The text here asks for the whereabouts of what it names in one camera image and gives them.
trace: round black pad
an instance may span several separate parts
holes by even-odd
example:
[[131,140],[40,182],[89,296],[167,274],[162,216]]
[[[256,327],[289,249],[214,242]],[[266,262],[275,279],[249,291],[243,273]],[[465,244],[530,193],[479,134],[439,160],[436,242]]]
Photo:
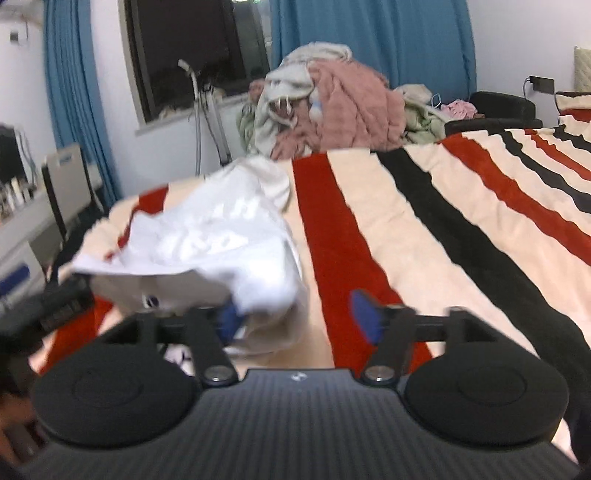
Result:
[[428,429],[494,448],[551,439],[569,400],[553,367],[517,346],[484,342],[459,345],[422,365],[404,396]]
[[170,430],[194,403],[196,383],[156,351],[89,345],[41,377],[33,406],[48,434],[82,447],[146,442]]

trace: pillow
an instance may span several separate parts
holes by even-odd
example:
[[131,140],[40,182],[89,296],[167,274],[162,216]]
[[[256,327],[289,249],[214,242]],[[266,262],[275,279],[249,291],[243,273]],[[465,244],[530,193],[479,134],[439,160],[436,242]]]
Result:
[[572,116],[579,122],[591,122],[591,93],[557,92],[556,107],[560,116]]

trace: power adapter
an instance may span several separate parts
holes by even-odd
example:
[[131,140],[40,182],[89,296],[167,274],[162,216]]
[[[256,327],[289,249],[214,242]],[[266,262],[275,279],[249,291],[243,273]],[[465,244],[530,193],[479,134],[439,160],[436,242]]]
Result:
[[530,83],[535,92],[554,95],[554,79],[530,76]]

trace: monitor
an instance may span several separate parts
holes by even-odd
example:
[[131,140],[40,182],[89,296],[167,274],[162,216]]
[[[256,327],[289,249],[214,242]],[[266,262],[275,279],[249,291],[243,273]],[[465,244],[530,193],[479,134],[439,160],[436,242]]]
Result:
[[9,183],[14,177],[27,179],[17,135],[13,128],[0,125],[0,184]]

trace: hand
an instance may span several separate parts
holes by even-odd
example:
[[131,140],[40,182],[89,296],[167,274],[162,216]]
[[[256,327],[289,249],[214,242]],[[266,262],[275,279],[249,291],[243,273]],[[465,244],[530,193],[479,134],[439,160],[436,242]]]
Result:
[[31,423],[34,419],[35,413],[30,399],[8,393],[0,396],[0,455],[10,464],[18,465],[20,462],[4,435],[4,430],[13,425]]

